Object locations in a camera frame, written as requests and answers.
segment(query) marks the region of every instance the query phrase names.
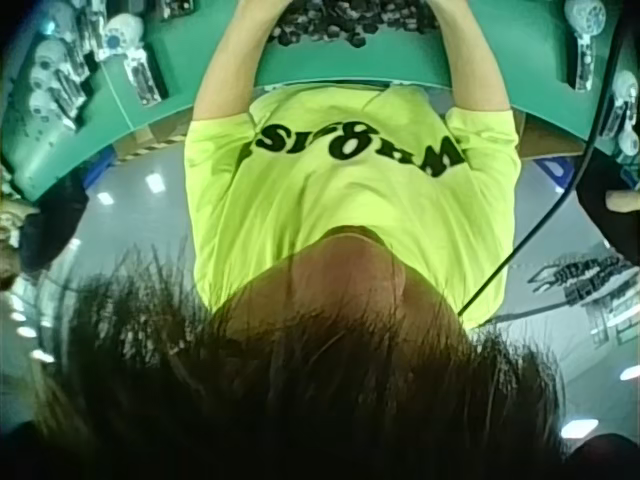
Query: ceiling light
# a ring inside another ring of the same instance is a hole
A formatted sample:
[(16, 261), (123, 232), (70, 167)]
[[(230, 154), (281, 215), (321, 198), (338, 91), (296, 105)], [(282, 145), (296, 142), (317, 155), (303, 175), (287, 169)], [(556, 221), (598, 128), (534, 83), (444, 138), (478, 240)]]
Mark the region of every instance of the ceiling light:
[(38, 333), (31, 327), (19, 327), (18, 335), (24, 338), (36, 338)]
[(166, 190), (162, 175), (160, 175), (159, 173), (149, 175), (147, 177), (147, 185), (149, 185), (149, 190), (151, 190), (153, 193), (162, 193)]
[(113, 197), (109, 195), (107, 192), (102, 192), (98, 194), (98, 200), (102, 202), (103, 205), (113, 205), (115, 201)]
[(636, 365), (635, 367), (629, 367), (624, 372), (620, 374), (620, 380), (623, 382), (625, 380), (631, 380), (632, 378), (640, 377), (640, 365)]
[(56, 361), (56, 359), (53, 358), (53, 355), (43, 352), (39, 348), (31, 352), (31, 358), (35, 360), (40, 360), (41, 362), (44, 362), (44, 363), (53, 363)]
[(625, 320), (628, 320), (629, 318), (633, 317), (634, 315), (637, 315), (638, 313), (640, 313), (640, 304), (618, 315), (613, 320), (609, 320), (607, 322), (607, 327), (613, 327), (615, 325), (618, 325), (619, 323), (622, 323)]
[(11, 304), (13, 308), (19, 312), (24, 312), (24, 303), (17, 295), (11, 295)]
[(598, 426), (598, 423), (595, 419), (574, 420), (573, 422), (569, 422), (562, 428), (562, 438), (584, 438)]

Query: yellow t-shirt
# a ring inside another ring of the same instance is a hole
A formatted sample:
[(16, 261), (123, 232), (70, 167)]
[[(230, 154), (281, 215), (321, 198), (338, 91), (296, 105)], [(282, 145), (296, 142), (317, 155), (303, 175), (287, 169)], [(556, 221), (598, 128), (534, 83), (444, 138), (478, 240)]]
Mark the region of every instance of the yellow t-shirt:
[[(517, 141), (512, 112), (454, 108), (445, 125), (417, 87), (287, 87), (250, 114), (193, 122), (198, 291), (216, 308), (328, 230), (364, 226), (457, 311), (512, 249)], [(495, 313), (505, 281), (465, 328)]]

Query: green counter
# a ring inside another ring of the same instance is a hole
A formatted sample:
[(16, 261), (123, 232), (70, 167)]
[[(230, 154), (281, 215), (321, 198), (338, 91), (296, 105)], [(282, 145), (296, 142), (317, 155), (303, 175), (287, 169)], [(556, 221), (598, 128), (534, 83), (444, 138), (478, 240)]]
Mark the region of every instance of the green counter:
[[(619, 8), (608, 7), (605, 32), (598, 37), (596, 80), (591, 92), (577, 93), (566, 83), (569, 27), (563, 2), (545, 0), (472, 0), (472, 7), (498, 57), (514, 107), (586, 138), (601, 90), (606, 58)], [(152, 46), (170, 97), (145, 108), (129, 84), (122, 60), (109, 59), (90, 80), (94, 95), (83, 111), (83, 127), (71, 134), (46, 126), (28, 113), (3, 123), (3, 152), (16, 170), (16, 183), (29, 199), (44, 193), (57, 178), (132, 130), (193, 104), (215, 46), (233, 10), (233, 1), (201, 0), (192, 16), (168, 23), (147, 22)], [(26, 111), (30, 93), (26, 62), (14, 97)], [(620, 68), (637, 71), (634, 52), (623, 52)], [(451, 81), (438, 32), (425, 36), (383, 30), (354, 49), (346, 42), (272, 44), (263, 59), (259, 86), (331, 79), (416, 82), (450, 88)], [(610, 152), (612, 142), (599, 145)]]

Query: dark hair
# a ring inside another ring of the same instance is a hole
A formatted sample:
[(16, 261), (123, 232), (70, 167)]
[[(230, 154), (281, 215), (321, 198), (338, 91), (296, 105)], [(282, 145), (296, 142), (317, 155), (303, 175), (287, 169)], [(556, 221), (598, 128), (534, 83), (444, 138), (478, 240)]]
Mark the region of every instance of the dark hair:
[(243, 332), (183, 285), (94, 279), (56, 315), (37, 423), (79, 476), (539, 480), (565, 456), (553, 363), (496, 330), (408, 349), (319, 312)]

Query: wire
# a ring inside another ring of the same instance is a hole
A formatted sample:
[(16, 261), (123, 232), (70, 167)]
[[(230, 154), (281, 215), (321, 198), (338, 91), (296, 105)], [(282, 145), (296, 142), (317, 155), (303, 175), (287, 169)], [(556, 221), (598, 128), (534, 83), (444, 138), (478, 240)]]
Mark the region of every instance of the wire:
[(589, 164), (591, 163), (591, 159), (593, 157), (593, 153), (596, 149), (596, 142), (600, 136), (600, 131), (602, 129), (602, 125), (605, 121), (605, 106), (607, 105), (607, 101), (609, 100), (609, 96), (611, 94), (611, 87), (613, 85), (613, 79), (616, 74), (616, 69), (618, 66), (618, 60), (620, 59), (620, 52), (622, 51), (622, 46), (624, 43), (624, 38), (626, 34), (633, 27), (633, 15), (625, 15), (623, 12), (620, 15), (620, 19), (618, 20), (618, 24), (616, 25), (615, 32), (613, 33), (613, 39), (611, 41), (611, 49), (609, 53), (609, 59), (607, 61), (607, 68), (604, 74), (604, 80), (602, 82), (602, 90), (600, 92), (600, 99), (598, 100), (598, 107), (596, 109), (596, 114), (593, 121), (593, 126), (591, 127), (591, 133), (589, 134), (589, 139), (587, 141), (587, 146), (585, 148), (584, 156), (582, 159), (582, 163), (579, 165), (578, 170), (575, 172), (571, 181), (569, 182), (569, 186), (562, 193), (560, 198), (553, 204), (553, 206), (549, 209), (549, 211), (542, 217), (542, 219), (531, 229), (531, 231), (522, 239), (518, 245), (513, 249), (513, 251), (509, 254), (507, 258), (503, 260), (503, 262), (498, 266), (498, 268), (489, 276), (489, 278), (482, 284), (482, 286), (478, 289), (476, 293), (469, 299), (469, 301), (460, 309), (458, 312), (458, 316), (462, 316), (473, 303), (480, 298), (480, 296), (484, 293), (484, 291), (493, 283), (493, 281), (502, 273), (502, 271), (522, 252), (522, 250), (534, 239), (538, 233), (549, 223), (549, 221), (555, 216), (555, 214), (562, 208), (562, 206), (567, 202), (571, 194), (574, 192), (580, 180), (584, 176)]

